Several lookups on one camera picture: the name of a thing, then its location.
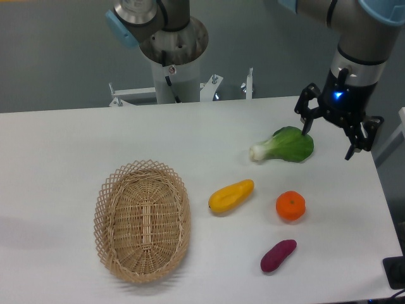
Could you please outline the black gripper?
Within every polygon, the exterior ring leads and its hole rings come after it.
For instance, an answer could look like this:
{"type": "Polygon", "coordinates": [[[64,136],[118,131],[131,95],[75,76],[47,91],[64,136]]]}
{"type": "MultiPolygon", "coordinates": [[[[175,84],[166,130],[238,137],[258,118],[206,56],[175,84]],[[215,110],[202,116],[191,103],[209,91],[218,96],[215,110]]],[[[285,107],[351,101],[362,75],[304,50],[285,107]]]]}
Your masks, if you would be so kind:
{"type": "Polygon", "coordinates": [[[301,116],[304,124],[302,135],[311,130],[313,120],[323,117],[330,123],[344,128],[350,146],[345,155],[350,160],[355,153],[371,151],[379,128],[384,123],[381,116],[366,116],[365,108],[377,84],[353,86],[341,82],[329,71],[322,92],[310,83],[299,96],[294,111],[301,116]],[[309,102],[318,100],[317,107],[311,109],[309,102]]]}

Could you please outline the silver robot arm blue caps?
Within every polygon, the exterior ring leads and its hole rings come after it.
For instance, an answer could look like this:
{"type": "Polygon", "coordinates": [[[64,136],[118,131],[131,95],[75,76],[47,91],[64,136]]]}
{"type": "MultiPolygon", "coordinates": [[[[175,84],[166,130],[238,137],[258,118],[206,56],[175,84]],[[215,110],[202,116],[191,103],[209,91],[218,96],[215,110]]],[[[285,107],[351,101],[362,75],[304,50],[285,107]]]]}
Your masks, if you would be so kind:
{"type": "MultiPolygon", "coordinates": [[[[369,151],[383,119],[365,109],[404,25],[404,2],[284,1],[283,6],[340,32],[324,88],[310,84],[297,101],[303,133],[322,117],[344,130],[350,141],[346,158],[369,151]]],[[[190,15],[188,1],[115,1],[105,18],[123,45],[140,48],[151,63],[158,103],[202,100],[199,59],[208,32],[190,15]]]]}

